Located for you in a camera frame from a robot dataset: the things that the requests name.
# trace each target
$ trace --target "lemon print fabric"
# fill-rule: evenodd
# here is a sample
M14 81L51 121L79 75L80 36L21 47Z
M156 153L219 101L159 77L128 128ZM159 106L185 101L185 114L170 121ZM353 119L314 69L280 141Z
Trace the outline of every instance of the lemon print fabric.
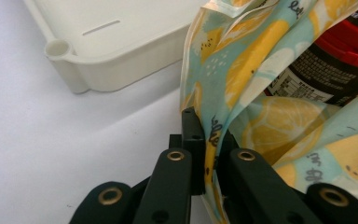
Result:
M357 9L354 0L211 0L200 9L186 37L180 97L181 109L194 106L205 132L203 200L213 222L227 223L214 163L228 129L299 189L309 184L304 172L318 177L319 170L298 168L312 150L323 148L335 160L324 146L342 137L326 132L354 109L342 116L332 105L258 96L319 35Z

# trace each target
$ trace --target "red bottle cap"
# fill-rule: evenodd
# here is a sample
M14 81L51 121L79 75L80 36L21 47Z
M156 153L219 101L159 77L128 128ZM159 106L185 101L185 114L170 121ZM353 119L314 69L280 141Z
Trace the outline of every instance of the red bottle cap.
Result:
M340 61L358 67L358 11L324 32L315 44Z

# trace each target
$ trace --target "white surface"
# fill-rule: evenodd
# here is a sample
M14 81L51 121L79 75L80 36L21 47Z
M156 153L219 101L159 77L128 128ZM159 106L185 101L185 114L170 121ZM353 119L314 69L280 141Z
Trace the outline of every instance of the white surface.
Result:
M72 92L116 91L182 59L206 0L24 0Z
M179 133L180 63L110 93L68 91L22 1L0 0L0 223L68 223L106 181L151 175ZM208 223L199 198L191 223Z

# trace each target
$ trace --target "yellow lemon pattern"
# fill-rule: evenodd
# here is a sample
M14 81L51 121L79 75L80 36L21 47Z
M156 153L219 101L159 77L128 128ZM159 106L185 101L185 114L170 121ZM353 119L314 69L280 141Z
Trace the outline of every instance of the yellow lemon pattern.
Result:
M325 146L337 159L342 170L358 180L358 134Z
M204 199L217 223L227 223L214 170L221 136L247 110L243 102L251 103L281 72L260 66L268 61L266 66L284 69L305 50L298 46L310 45L356 9L354 0L212 0L200 10L185 44L181 103L195 107L205 132ZM290 60L271 57L282 49L293 52ZM246 91L250 84L259 91ZM271 164L278 161L285 181L296 186L303 178L292 160L321 144L330 115L323 105L300 100L271 98L259 108L245 119L249 122L238 125L237 141L263 153Z
M326 120L322 108L295 98L268 97L262 106L260 116L251 120L244 130L242 145L252 146L270 164L306 136L311 138L306 141L311 145L320 132L310 134Z

